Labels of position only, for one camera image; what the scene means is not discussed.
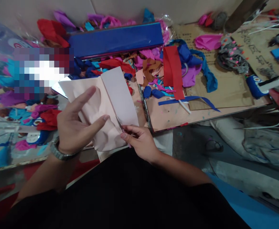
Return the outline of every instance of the blue paper strip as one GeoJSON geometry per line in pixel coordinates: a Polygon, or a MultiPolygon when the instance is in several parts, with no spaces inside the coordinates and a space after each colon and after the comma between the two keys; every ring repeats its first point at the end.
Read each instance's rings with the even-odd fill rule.
{"type": "MultiPolygon", "coordinates": [[[[218,110],[214,104],[212,104],[212,102],[205,98],[205,97],[200,97],[200,96],[186,96],[185,99],[181,100],[181,102],[188,102],[188,101],[191,101],[191,100],[195,100],[195,99],[203,99],[204,102],[206,102],[207,105],[209,105],[213,110],[215,111],[218,111],[218,112],[221,112],[220,110],[218,110]]],[[[159,102],[159,106],[160,105],[165,105],[165,104],[172,104],[172,103],[179,103],[178,100],[166,100],[166,101],[162,101],[162,102],[159,102]]]]}

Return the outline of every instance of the concrete floor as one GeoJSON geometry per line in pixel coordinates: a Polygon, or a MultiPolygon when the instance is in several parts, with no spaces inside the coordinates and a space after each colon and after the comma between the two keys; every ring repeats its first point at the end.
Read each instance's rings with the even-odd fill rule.
{"type": "Polygon", "coordinates": [[[279,178],[279,168],[243,160],[212,127],[193,125],[174,129],[173,157],[204,172],[215,172],[220,179],[248,195],[259,197],[264,191],[279,199],[279,179],[276,179],[277,176],[279,178]],[[221,146],[221,150],[217,150],[216,146],[221,146]],[[228,159],[237,161],[237,165],[227,163],[228,159]],[[267,172],[258,172],[260,167],[267,172]]]}

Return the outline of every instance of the wristwatch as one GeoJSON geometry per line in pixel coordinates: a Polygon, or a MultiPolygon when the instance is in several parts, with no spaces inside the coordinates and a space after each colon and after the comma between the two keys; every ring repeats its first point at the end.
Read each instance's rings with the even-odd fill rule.
{"type": "Polygon", "coordinates": [[[56,158],[58,158],[59,160],[62,160],[62,161],[68,161],[68,160],[74,158],[75,156],[77,156],[82,151],[82,150],[80,150],[78,153],[75,153],[75,154],[64,154],[58,150],[58,145],[59,145],[59,137],[56,137],[56,139],[53,140],[50,145],[50,151],[56,158]]]}

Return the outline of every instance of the wall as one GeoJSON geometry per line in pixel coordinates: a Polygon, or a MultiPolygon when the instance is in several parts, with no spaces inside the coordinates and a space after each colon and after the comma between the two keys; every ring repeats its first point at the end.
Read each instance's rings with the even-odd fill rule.
{"type": "MultiPolygon", "coordinates": [[[[52,11],[61,9],[76,24],[86,20],[87,13],[110,14],[122,21],[135,19],[141,22],[144,8],[148,7],[156,17],[167,14],[174,23],[185,24],[197,21],[202,14],[226,11],[229,15],[242,0],[0,0],[0,22],[18,30],[17,17],[20,14],[29,32],[39,35],[36,21],[40,18],[54,19],[52,11]]],[[[270,0],[266,10],[278,8],[279,0],[270,0]]]]}

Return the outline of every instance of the right hand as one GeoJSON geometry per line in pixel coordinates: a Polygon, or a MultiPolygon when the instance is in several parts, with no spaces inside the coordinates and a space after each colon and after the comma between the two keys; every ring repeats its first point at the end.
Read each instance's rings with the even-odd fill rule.
{"type": "Polygon", "coordinates": [[[163,153],[156,147],[148,128],[123,126],[123,129],[126,132],[135,134],[136,137],[133,137],[128,133],[121,133],[120,137],[134,147],[136,154],[140,158],[150,164],[155,164],[159,161],[163,153]]]}

